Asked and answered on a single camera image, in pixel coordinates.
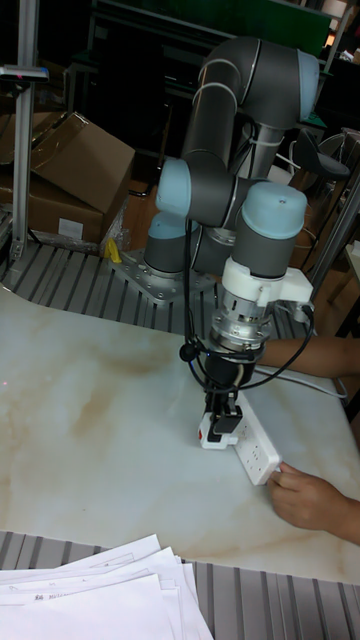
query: power outlet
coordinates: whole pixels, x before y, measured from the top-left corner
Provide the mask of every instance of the power outlet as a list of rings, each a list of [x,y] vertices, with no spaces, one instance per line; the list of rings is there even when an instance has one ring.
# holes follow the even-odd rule
[[[254,485],[266,484],[279,466],[281,457],[243,393],[239,393],[238,404],[243,418],[236,431],[239,440],[235,451],[251,482]]]

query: robotic arm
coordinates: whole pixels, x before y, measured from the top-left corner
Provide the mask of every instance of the robotic arm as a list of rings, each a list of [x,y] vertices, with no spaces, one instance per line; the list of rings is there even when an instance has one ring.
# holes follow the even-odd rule
[[[223,273],[224,294],[209,346],[191,334],[187,319],[181,351],[207,392],[199,432],[205,448],[237,442],[238,390],[264,352],[274,302],[293,301],[303,319],[302,307],[310,300],[305,276],[287,268],[306,197],[266,178],[284,132],[309,115],[318,76],[317,60],[300,51],[253,38],[223,43],[200,71],[182,158],[164,165],[160,213],[149,232],[145,261],[157,271],[176,273],[183,270],[185,249],[185,284],[190,266]],[[229,167],[238,107],[246,126]]]

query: white marble surface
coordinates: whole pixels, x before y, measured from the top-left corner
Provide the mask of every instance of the white marble surface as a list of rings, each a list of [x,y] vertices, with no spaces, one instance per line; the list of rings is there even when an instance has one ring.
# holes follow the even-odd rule
[[[200,448],[179,336],[0,289],[0,340],[0,529],[106,547],[157,533],[185,558],[360,582],[358,547],[281,521],[233,450]],[[360,498],[338,400],[281,381],[251,397],[289,463]]]

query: paper stack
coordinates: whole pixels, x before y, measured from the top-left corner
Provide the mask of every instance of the paper stack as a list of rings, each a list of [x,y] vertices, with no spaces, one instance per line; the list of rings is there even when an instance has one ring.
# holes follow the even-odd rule
[[[193,567],[156,536],[56,569],[0,572],[11,640],[211,640]]]

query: yellow object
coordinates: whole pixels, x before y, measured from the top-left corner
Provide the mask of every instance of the yellow object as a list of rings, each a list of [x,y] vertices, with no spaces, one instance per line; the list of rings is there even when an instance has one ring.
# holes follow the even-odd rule
[[[107,241],[104,257],[110,258],[111,262],[115,262],[115,264],[121,264],[122,260],[120,258],[114,238],[109,238],[109,240]]]

